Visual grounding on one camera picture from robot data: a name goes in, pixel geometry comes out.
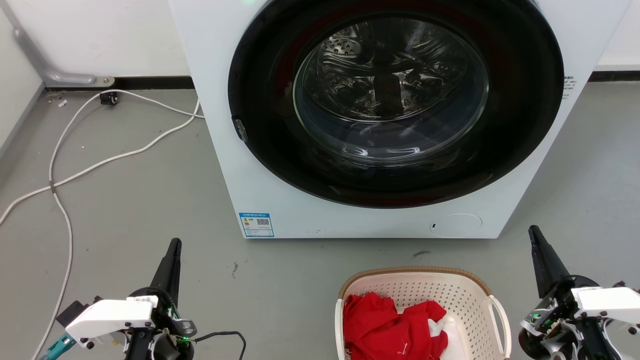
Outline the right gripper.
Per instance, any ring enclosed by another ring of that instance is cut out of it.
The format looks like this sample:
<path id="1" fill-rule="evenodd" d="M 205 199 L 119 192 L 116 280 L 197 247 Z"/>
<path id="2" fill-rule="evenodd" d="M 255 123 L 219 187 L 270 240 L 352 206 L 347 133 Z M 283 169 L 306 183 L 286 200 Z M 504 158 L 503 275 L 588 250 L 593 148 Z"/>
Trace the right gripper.
<path id="1" fill-rule="evenodd" d="M 518 342 L 533 360 L 621 360 L 607 335 L 613 319 L 579 310 L 573 290 L 593 290 L 597 283 L 570 275 L 537 225 L 528 228 L 535 283 L 540 302 L 521 322 Z"/>

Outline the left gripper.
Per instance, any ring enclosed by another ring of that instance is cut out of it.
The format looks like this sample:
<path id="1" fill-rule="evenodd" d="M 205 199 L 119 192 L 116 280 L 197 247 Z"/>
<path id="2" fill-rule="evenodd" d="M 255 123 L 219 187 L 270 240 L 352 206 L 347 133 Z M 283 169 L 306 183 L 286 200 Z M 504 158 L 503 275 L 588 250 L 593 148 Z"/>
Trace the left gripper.
<path id="1" fill-rule="evenodd" d="M 150 287 L 134 291 L 127 298 L 152 301 L 150 319 L 142 326 L 126 325 L 126 360 L 192 360 L 197 333 L 193 321 L 178 315 L 182 241 L 172 238 L 160 261 Z"/>

